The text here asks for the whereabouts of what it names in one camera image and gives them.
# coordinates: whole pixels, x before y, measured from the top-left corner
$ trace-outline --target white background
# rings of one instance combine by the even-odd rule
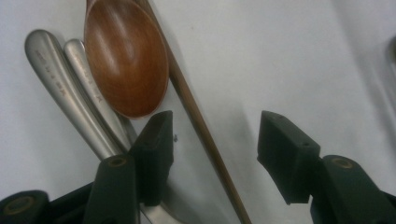
[[[312,223],[309,205],[287,206],[256,160],[262,110],[396,194],[394,1],[150,3],[253,223]],[[61,45],[82,38],[84,17],[80,0],[0,1],[0,199],[42,189],[53,200],[94,179],[99,160],[23,48],[34,29]],[[167,109],[178,138],[167,204],[188,223],[238,223],[171,84],[158,111]],[[132,120],[138,132],[146,122]]]

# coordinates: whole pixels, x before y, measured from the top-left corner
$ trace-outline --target silver utensil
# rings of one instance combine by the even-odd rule
[[[80,82],[82,82],[82,86],[85,89],[85,92],[89,92],[89,101],[96,101],[96,97],[98,94],[99,97],[101,97],[101,93],[97,89],[96,85],[90,84],[90,80],[93,81],[92,73],[90,72],[90,67],[88,65],[87,59],[86,59],[86,54],[84,50],[84,45],[82,41],[80,40],[70,40],[67,41],[65,46],[64,46],[64,52],[66,54],[66,58],[68,61],[73,64],[72,67],[75,68],[75,72],[78,75],[78,79]],[[130,130],[133,131],[132,134],[135,134],[134,130],[131,128],[126,127],[125,125],[128,126],[130,122],[118,122],[116,117],[119,117],[119,115],[116,115],[115,111],[111,109],[111,107],[105,107],[99,109],[99,113],[101,113],[101,119],[104,120],[103,123],[106,123],[109,127],[115,127],[115,132],[113,134],[116,135],[116,138],[118,139],[125,139],[126,136],[125,134],[128,134]],[[134,141],[124,141],[125,147],[130,148],[132,146],[131,143]],[[173,217],[165,208],[164,204],[160,204],[158,206],[152,206],[152,207],[146,207],[141,205],[140,210],[142,213],[145,215],[145,217],[154,224],[182,224],[183,222],[177,220],[175,217]]]
[[[122,153],[81,95],[56,37],[35,30],[25,40],[25,52],[38,78],[96,156],[102,160]]]
[[[136,132],[131,122],[127,118],[117,114],[99,91],[88,65],[82,41],[78,39],[67,41],[64,45],[64,54],[74,69],[77,79],[82,86],[82,91],[86,93],[89,101],[95,107],[92,109],[93,112],[97,112],[94,115],[106,125],[113,137],[120,142],[124,151],[129,150],[136,139]]]

